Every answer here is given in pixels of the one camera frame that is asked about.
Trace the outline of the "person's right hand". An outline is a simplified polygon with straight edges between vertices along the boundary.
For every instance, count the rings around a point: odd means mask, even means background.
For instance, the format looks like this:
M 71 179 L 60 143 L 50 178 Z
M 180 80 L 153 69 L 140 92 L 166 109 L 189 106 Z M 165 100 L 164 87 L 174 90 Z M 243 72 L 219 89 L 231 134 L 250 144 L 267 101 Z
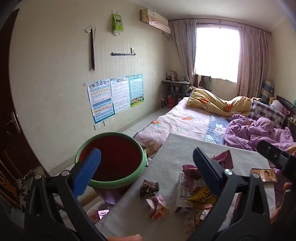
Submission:
M 286 182 L 283 186 L 283 191 L 286 192 L 287 190 L 290 190 L 291 189 L 291 186 L 292 186 L 292 183 L 291 182 Z M 277 216 L 279 214 L 279 212 L 281 211 L 281 206 L 282 206 L 282 202 L 281 204 L 277 207 L 277 209 L 272 213 L 271 217 L 270 217 L 270 224 L 272 225 L 276 219 L 277 219 Z

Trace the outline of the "person's left hand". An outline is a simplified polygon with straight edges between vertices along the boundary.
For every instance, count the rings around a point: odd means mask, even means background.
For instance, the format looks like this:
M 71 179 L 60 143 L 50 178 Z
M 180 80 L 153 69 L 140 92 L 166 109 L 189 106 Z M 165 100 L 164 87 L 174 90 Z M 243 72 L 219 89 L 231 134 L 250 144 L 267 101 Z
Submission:
M 140 234 L 131 235 L 128 237 L 108 237 L 108 241 L 143 241 Z

